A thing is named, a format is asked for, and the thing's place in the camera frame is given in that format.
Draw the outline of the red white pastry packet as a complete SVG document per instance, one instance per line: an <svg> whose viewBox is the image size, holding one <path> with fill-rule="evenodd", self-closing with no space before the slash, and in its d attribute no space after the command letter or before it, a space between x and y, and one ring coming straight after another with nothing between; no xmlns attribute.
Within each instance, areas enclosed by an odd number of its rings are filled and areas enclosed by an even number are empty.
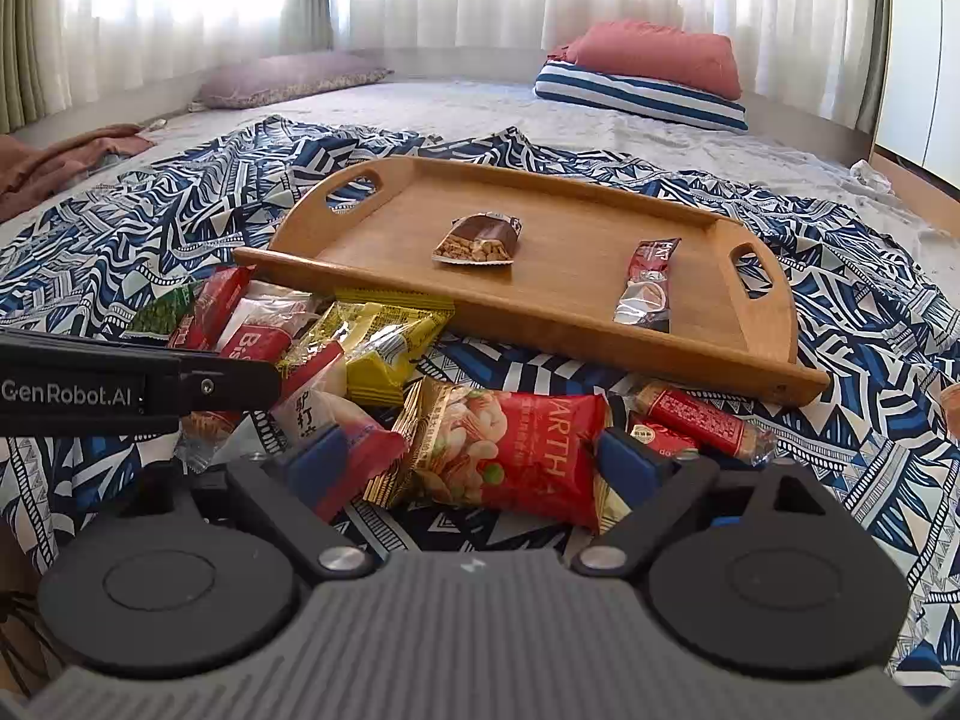
<svg viewBox="0 0 960 720"><path fill-rule="evenodd" d="M327 372L304 382L270 411L290 442L286 486L320 520L331 522L387 472L409 448L409 439L382 427L361 406L325 388Z"/></svg>

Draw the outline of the red candy bar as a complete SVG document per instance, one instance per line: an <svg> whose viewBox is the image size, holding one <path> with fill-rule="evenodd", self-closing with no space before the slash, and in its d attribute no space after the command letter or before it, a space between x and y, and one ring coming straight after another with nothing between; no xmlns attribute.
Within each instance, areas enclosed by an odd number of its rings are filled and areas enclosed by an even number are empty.
<svg viewBox="0 0 960 720"><path fill-rule="evenodd" d="M641 416L747 465L761 465L776 457L776 439L770 431L678 388L648 383L633 403Z"/></svg>

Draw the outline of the green snack packet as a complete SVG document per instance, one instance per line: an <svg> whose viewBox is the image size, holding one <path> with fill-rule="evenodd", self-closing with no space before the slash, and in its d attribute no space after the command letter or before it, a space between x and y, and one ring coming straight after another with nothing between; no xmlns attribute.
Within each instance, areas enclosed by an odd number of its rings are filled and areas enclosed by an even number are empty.
<svg viewBox="0 0 960 720"><path fill-rule="evenodd" d="M166 344L194 309L201 289L200 281L192 281L176 286L153 299L135 314L122 333L122 340L130 343Z"/></svg>

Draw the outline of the red mixed nuts packet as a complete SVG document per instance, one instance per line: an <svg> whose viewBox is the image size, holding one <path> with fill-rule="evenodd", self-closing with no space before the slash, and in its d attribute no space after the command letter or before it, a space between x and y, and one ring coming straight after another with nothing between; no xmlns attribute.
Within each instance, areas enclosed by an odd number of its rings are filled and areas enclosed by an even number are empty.
<svg viewBox="0 0 960 720"><path fill-rule="evenodd" d="M599 439L610 426L601 395L521 394L423 379L394 422L409 450L366 484L363 499L389 507L421 494L604 533L630 512L599 470Z"/></svg>

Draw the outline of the red Biscoff packet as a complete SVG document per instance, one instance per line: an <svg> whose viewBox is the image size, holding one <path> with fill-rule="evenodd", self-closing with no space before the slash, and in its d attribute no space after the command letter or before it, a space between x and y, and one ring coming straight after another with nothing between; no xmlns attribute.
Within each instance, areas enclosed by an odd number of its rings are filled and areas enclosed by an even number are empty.
<svg viewBox="0 0 960 720"><path fill-rule="evenodd" d="M281 327L243 323L218 351L218 356L275 364L288 351L291 341L293 335ZM251 411L251 406L233 411L195 411L182 420L182 429L186 436L220 442L236 429L247 411Z"/></svg>

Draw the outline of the yellow snack packet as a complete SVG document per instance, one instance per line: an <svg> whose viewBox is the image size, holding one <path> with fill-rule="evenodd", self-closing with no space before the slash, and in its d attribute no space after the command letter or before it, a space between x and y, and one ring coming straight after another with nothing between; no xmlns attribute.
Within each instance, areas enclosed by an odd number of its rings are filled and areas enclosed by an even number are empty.
<svg viewBox="0 0 960 720"><path fill-rule="evenodd" d="M286 382L335 341L342 349L347 397L361 406L397 406L405 382L446 323L454 304L427 294L382 289L340 291L277 367Z"/></svg>

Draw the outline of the clear white candy bag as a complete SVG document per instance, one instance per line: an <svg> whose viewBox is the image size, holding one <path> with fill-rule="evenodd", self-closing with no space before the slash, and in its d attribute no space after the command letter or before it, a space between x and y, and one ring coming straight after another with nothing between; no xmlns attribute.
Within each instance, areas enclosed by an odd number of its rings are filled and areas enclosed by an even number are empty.
<svg viewBox="0 0 960 720"><path fill-rule="evenodd" d="M259 309L268 312L306 312L311 314L317 307L317 298L313 293L304 293L296 289L285 288L267 281L252 280L245 290L244 296L236 304L233 314L215 343L215 349L221 351L231 340L239 327L251 314Z"/></svg>

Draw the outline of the small red gold packet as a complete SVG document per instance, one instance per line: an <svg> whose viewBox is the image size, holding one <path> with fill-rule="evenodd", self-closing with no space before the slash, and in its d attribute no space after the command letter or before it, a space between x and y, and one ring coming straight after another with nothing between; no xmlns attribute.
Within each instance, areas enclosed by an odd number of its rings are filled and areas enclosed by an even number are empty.
<svg viewBox="0 0 960 720"><path fill-rule="evenodd" d="M675 433L674 429L656 421L633 421L630 436L652 452L672 460L692 460L700 453L700 446L693 439Z"/></svg>

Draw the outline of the red silver snack bar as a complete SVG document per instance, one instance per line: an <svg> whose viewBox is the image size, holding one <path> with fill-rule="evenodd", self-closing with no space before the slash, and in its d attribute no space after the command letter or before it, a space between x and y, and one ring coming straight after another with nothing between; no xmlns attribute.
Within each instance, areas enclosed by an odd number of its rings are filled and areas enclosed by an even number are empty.
<svg viewBox="0 0 960 720"><path fill-rule="evenodd" d="M669 332L669 268L679 244L679 238L649 239L638 244L626 269L625 289L613 312L615 322Z"/></svg>

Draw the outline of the wooden serving tray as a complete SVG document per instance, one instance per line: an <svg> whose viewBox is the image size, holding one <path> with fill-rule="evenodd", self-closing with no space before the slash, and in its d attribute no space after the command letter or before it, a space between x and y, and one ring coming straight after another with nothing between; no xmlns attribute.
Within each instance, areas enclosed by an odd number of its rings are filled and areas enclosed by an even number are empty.
<svg viewBox="0 0 960 720"><path fill-rule="evenodd" d="M443 265L433 250L475 211L523 223L510 266ZM670 327L626 327L613 310L631 254L674 238ZM827 372L797 357L793 293L771 250L736 220L562 177L386 158L314 185L263 249L236 250L257 278L334 294L393 289L454 304L460 335L635 371L701 390L805 405Z"/></svg>

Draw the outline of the brown cloth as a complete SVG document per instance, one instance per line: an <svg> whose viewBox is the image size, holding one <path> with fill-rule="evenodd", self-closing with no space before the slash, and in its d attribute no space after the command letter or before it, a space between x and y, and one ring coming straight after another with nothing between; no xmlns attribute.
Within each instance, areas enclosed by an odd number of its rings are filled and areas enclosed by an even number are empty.
<svg viewBox="0 0 960 720"><path fill-rule="evenodd" d="M0 149L0 221L6 223L93 174L109 156L127 160L153 142L135 124L88 130L46 148L3 135Z"/></svg>

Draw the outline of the blue white patterned blanket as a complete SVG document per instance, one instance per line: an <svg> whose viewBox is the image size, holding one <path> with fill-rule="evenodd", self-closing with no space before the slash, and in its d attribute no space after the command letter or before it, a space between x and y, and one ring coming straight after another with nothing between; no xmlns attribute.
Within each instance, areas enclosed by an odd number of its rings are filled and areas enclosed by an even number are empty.
<svg viewBox="0 0 960 720"><path fill-rule="evenodd" d="M610 149L536 145L516 127L441 145L436 135L270 115L179 149L135 158L71 188L21 231L2 232L2 328L118 340L135 312L203 280L241 245L263 247L325 177L361 161L428 156L623 188L745 223L793 288L799 357L830 385L802 408L732 395L697 397L768 427L905 574L907 621L892 676L919 702L958 683L958 442L939 395L958 385L958 309L919 262L850 205L770 192L709 172L664 171ZM446 333L418 363L439 380L531 394L605 394L625 426L619 369ZM41 574L142 466L172 454L167 436L2 437L2 517ZM550 520L402 502L348 505L337 527L368 551L571 553L586 534Z"/></svg>

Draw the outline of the brown almond snack packet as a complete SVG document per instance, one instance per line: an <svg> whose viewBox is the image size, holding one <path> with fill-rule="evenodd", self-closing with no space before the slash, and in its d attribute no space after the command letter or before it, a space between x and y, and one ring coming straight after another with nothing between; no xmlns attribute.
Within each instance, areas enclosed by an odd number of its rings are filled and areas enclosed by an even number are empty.
<svg viewBox="0 0 960 720"><path fill-rule="evenodd" d="M443 265L510 266L522 237L523 222L516 216L473 213L452 222L431 258Z"/></svg>

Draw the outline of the purple cushion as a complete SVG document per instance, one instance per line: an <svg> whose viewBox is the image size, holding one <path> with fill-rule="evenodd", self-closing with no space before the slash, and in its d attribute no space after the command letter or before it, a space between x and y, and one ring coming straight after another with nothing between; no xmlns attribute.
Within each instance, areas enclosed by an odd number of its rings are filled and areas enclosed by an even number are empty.
<svg viewBox="0 0 960 720"><path fill-rule="evenodd" d="M374 60L340 50L277 55L218 68L195 101L206 109L252 109L372 85L389 75Z"/></svg>

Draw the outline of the blue white striped pillow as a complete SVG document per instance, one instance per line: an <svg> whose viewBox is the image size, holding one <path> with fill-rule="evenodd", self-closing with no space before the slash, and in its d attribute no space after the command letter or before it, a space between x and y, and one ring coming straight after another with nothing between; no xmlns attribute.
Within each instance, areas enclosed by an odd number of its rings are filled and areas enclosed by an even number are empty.
<svg viewBox="0 0 960 720"><path fill-rule="evenodd" d="M737 101L642 76L610 75L547 60L535 78L534 94L555 103L613 110L703 130L747 132L747 110Z"/></svg>

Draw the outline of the red pillow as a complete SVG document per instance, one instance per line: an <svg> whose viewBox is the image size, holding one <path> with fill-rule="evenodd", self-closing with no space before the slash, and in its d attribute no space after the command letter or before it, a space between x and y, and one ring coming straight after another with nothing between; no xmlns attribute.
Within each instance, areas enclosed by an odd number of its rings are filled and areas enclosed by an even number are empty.
<svg viewBox="0 0 960 720"><path fill-rule="evenodd" d="M742 98L734 48L722 34L640 20L604 21L555 47L548 58L608 75L677 83L729 101Z"/></svg>

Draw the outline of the green drape curtain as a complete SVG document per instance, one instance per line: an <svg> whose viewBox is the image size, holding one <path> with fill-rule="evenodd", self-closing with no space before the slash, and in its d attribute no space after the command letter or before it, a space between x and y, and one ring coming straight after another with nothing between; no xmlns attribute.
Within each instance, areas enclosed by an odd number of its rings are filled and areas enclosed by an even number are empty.
<svg viewBox="0 0 960 720"><path fill-rule="evenodd" d="M280 21L285 54L330 49L333 40L329 0L286 0Z"/></svg>

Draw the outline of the white sheer curtain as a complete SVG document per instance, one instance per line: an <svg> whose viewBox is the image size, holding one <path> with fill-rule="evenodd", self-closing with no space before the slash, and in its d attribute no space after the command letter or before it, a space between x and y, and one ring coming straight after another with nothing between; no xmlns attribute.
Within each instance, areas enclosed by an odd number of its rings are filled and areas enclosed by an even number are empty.
<svg viewBox="0 0 960 720"><path fill-rule="evenodd" d="M2 0L2 44L47 112L283 54L286 0ZM329 0L332 47L540 52L633 18L731 39L750 93L867 130L884 0Z"/></svg>

